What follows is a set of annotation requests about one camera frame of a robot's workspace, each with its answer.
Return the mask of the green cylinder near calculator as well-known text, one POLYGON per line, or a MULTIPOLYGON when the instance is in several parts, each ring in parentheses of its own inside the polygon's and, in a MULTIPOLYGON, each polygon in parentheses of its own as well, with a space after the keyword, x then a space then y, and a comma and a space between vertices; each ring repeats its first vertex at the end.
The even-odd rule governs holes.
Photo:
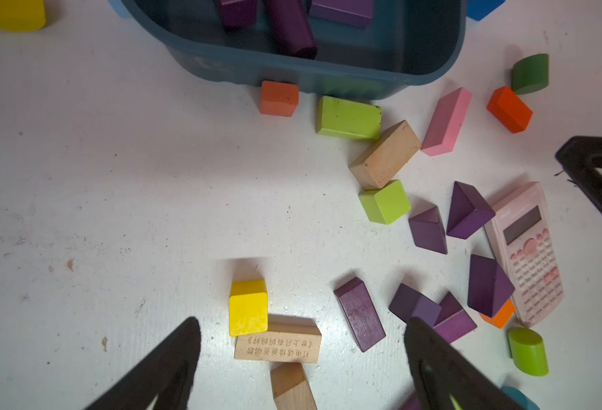
POLYGON ((535 331, 523 327, 512 328, 507 339, 514 365, 521 372, 544 377, 549 373, 543 338, 535 331))

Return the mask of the yellow flat block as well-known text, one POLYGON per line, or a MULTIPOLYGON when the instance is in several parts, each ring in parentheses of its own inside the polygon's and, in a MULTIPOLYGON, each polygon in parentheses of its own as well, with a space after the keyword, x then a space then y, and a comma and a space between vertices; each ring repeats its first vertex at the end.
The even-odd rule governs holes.
POLYGON ((34 32, 46 25, 42 0, 0 0, 0 30, 34 32))

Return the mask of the small red-orange block by bin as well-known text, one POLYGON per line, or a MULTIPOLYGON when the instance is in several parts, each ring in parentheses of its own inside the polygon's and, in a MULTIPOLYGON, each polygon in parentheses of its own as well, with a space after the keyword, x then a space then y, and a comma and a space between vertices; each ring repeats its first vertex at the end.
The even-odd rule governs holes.
POLYGON ((260 112, 267 115, 292 117, 299 104, 297 85, 265 80, 261 86, 260 112))

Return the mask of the yellow cube left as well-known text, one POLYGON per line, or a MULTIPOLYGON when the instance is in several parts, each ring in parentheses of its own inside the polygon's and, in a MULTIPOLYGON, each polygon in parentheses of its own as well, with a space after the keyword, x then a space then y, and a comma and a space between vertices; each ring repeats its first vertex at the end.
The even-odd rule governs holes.
POLYGON ((229 334, 235 338, 268 331, 268 291, 264 279, 232 283, 229 334))

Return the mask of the purple triangular prism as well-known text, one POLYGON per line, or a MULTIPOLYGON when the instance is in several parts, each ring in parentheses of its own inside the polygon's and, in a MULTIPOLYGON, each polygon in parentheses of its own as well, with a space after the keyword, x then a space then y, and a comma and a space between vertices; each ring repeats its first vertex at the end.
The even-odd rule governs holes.
POLYGON ((412 216, 408 223, 417 247, 448 254, 446 232, 438 206, 412 216))
POLYGON ((495 211, 470 184, 454 183, 447 235, 468 239, 495 217, 495 211))

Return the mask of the pink calculator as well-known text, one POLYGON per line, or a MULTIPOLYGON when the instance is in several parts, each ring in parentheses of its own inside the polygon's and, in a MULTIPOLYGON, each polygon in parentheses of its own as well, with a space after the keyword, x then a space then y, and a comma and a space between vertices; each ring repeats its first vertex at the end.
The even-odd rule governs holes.
POLYGON ((515 287, 516 316, 531 328, 546 319, 565 293, 548 229, 543 188, 529 182, 492 206, 495 217, 485 225, 495 259, 515 287))

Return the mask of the purple prism near calculator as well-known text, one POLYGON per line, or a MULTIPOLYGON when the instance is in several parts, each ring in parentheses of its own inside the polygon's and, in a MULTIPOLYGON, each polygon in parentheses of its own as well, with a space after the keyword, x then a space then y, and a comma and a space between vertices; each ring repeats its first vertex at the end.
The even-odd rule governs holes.
POLYGON ((514 284, 494 259, 472 255, 470 260, 467 305, 493 318, 515 291, 514 284))

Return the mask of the purple half-round brick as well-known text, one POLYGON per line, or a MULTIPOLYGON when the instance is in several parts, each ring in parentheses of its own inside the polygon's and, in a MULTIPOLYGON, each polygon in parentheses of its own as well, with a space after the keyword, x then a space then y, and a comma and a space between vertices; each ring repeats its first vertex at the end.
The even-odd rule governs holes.
POLYGON ((301 0, 264 0, 263 4, 279 52, 285 56, 314 60, 316 41, 304 3, 301 0))

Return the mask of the teal plastic storage bin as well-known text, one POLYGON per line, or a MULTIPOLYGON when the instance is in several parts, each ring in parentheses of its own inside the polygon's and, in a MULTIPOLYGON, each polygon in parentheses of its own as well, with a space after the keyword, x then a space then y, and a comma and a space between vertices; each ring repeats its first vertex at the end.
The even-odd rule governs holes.
POLYGON ((364 27, 313 17, 309 1, 128 1, 125 8, 202 80, 266 80, 381 100, 446 74, 466 32, 463 1, 375 1, 364 27))

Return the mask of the purple wooden brick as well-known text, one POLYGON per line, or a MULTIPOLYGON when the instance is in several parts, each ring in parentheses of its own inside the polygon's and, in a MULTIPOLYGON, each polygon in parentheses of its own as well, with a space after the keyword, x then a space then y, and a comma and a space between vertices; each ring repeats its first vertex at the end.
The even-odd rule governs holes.
POLYGON ((367 28, 374 18, 374 0, 311 0, 309 16, 367 28))

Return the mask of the teal small cube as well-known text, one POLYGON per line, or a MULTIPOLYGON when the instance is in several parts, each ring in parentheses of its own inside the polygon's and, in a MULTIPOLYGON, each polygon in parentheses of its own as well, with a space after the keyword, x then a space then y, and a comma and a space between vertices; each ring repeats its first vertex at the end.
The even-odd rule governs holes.
POLYGON ((519 389, 512 386, 502 386, 501 391, 512 398, 524 410, 540 410, 539 406, 519 389))

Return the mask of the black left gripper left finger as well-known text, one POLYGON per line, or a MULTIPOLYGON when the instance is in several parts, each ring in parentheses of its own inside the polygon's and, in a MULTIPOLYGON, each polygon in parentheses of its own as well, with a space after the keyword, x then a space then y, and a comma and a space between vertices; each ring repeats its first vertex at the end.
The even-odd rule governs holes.
POLYGON ((201 352, 201 330, 185 319, 89 409, 186 409, 201 352))

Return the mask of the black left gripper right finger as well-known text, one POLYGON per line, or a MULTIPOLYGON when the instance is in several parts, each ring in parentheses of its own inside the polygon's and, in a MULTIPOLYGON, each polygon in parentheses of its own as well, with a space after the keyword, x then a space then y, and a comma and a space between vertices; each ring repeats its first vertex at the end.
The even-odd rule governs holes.
POLYGON ((422 319, 408 321, 404 344, 422 408, 520 408, 422 319))

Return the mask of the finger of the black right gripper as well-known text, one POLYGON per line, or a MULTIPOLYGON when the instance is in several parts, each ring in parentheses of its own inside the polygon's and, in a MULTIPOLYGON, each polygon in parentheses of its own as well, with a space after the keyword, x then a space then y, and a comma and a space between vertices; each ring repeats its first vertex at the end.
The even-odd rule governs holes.
POLYGON ((555 159, 602 214, 602 137, 572 137, 555 159))

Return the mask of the pink long wooden block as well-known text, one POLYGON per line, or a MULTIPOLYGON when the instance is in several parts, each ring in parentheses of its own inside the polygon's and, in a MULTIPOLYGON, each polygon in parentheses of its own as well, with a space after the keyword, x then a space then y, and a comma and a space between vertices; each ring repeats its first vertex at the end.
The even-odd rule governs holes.
POLYGON ((473 94, 461 87, 439 99, 421 147, 425 154, 437 156, 454 150, 472 98, 473 94))

